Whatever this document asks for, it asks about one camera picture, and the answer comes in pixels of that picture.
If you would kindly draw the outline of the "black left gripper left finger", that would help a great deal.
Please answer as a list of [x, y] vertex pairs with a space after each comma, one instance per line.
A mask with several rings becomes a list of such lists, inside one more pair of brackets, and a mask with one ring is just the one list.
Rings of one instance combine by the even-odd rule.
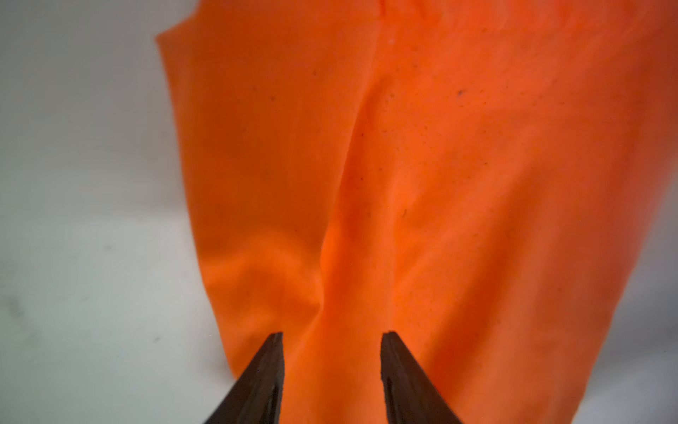
[[284, 389], [284, 334], [270, 334], [205, 424], [278, 424]]

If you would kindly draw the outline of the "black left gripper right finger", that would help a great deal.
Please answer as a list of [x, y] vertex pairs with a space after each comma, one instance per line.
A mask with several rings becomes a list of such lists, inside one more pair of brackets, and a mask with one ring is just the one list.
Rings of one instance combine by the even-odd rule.
[[399, 335], [381, 338], [381, 381], [390, 424], [462, 424]]

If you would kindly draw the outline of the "orange cloth garment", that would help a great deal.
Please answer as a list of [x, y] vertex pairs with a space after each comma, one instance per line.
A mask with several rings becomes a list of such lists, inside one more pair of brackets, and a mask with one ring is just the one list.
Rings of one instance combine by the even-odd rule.
[[157, 38], [202, 280], [284, 423], [569, 423], [677, 163], [674, 1], [202, 1]]

